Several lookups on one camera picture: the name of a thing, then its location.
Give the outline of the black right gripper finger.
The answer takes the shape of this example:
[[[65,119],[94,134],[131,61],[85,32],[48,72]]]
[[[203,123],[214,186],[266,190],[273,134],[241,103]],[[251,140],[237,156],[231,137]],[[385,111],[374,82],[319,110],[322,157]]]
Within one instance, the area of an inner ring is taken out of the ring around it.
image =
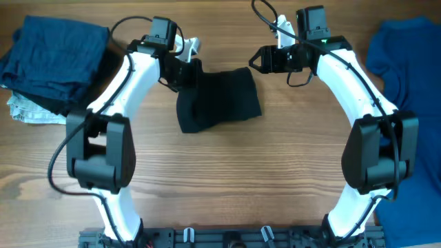
[[[260,47],[249,60],[249,64],[264,64],[264,63],[265,63],[265,46]]]
[[[249,67],[255,69],[256,71],[260,72],[261,74],[264,73],[263,68],[260,65],[256,65],[253,62],[249,62]]]

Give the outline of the black t-shirt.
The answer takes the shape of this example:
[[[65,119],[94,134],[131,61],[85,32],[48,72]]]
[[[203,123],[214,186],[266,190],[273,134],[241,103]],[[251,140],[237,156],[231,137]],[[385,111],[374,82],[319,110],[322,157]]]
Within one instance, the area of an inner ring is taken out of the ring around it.
[[[256,84],[249,68],[204,72],[201,60],[186,65],[185,87],[176,100],[183,133],[197,133],[219,123],[246,121],[262,115]]]

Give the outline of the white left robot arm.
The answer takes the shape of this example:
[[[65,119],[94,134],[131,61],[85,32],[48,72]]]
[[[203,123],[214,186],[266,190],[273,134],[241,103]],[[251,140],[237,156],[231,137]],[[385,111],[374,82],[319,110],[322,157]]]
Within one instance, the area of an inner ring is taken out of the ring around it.
[[[123,52],[123,64],[105,91],[86,110],[68,114],[67,172],[93,197],[105,224],[96,235],[99,247],[151,247],[137,214],[130,181],[136,167],[131,121],[155,83],[173,92],[187,87],[185,67],[198,51],[198,39],[185,39],[181,28],[165,17],[153,17],[149,34]]]

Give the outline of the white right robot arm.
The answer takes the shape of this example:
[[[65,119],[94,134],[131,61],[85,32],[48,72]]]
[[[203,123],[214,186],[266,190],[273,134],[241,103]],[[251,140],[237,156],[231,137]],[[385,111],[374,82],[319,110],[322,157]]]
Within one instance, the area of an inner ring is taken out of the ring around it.
[[[256,69],[293,74],[309,68],[344,110],[351,126],[341,158],[346,184],[322,222],[322,241],[348,245],[360,240],[378,203],[395,201],[400,183],[412,176],[419,122],[379,92],[346,38],[331,35],[322,6],[298,10],[296,21],[296,29],[283,15],[268,22],[278,42],[256,53]]]

